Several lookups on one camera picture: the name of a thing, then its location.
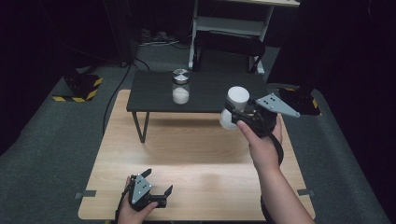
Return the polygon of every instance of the black table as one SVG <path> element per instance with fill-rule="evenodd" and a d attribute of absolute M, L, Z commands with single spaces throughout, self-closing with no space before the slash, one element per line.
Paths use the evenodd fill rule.
<path fill-rule="evenodd" d="M 257 74 L 191 73 L 190 99 L 177 105 L 172 96 L 172 71 L 137 71 L 126 109 L 132 112 L 134 123 L 142 143 L 146 140 L 149 112 L 220 113 L 224 107 L 228 89 L 240 86 L 247 89 L 250 98 L 257 99 L 267 94 L 265 82 Z M 247 105 L 246 111 L 253 108 Z M 145 126 L 141 132 L 137 112 L 146 112 Z"/>

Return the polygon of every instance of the jar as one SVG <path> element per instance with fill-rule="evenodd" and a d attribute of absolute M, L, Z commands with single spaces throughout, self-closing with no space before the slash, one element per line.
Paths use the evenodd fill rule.
<path fill-rule="evenodd" d="M 179 68 L 173 72 L 173 101 L 178 105 L 186 104 L 190 99 L 190 72 Z"/>

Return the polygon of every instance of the table leg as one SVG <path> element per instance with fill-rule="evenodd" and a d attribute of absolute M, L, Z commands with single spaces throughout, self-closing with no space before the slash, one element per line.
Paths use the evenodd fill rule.
<path fill-rule="evenodd" d="M 145 143 L 146 133 L 148 131 L 148 125 L 149 125 L 149 112 L 146 112 L 145 127 L 143 128 L 143 133 L 140 130 L 139 120 L 137 119 L 137 114 L 135 111 L 132 112 L 132 116 L 134 116 L 134 125 L 136 125 L 136 129 L 137 129 L 137 133 L 139 134 L 140 142 Z"/>

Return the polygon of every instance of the wooden board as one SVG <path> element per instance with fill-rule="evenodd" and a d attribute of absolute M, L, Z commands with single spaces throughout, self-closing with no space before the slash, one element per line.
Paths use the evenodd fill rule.
<path fill-rule="evenodd" d="M 173 193 L 166 208 L 147 220 L 264 220 L 260 185 L 239 130 L 226 131 L 219 114 L 150 113 L 146 143 L 140 143 L 132 114 L 126 111 L 130 91 L 120 91 L 78 211 L 82 219 L 114 219 L 128 175 L 152 169 L 151 194 Z M 144 123 L 146 113 L 138 113 Z M 291 186 L 305 189 L 290 139 L 283 127 L 282 172 Z M 299 196 L 314 217 L 309 196 Z"/>

